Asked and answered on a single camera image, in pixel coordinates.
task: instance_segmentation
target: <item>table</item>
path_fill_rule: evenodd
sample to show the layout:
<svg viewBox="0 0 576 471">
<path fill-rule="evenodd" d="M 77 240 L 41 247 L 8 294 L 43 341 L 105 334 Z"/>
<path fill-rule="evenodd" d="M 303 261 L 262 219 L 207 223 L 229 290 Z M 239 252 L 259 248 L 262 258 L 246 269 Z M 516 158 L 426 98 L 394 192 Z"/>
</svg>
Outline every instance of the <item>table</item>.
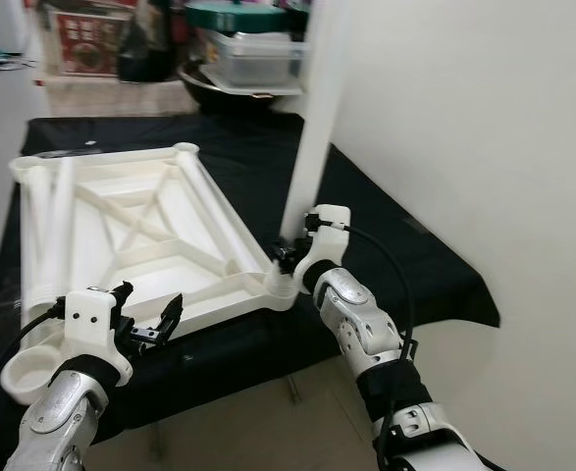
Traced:
<svg viewBox="0 0 576 471">
<path fill-rule="evenodd" d="M 299 117 L 272 113 L 36 119 L 28 124 L 22 153 L 89 147 L 127 151 L 194 142 L 207 171 L 271 255 L 301 129 Z M 372 233 L 396 254 L 416 295 L 418 324 L 459 319 L 498 327 L 499 315 L 481 276 L 333 146 L 319 202 L 350 207 L 352 225 Z M 19 224 L 16 190 L 0 253 L 0 350 L 19 331 L 13 306 L 20 292 Z M 402 329 L 402 290 L 380 254 L 354 238 L 343 262 Z M 130 383 L 112 394 L 96 440 L 337 354 L 335 337 L 322 324 L 309 296 L 300 296 L 287 312 L 251 312 L 151 349 L 136 360 Z M 16 446 L 23 412 L 0 389 L 0 469 Z"/>
</svg>

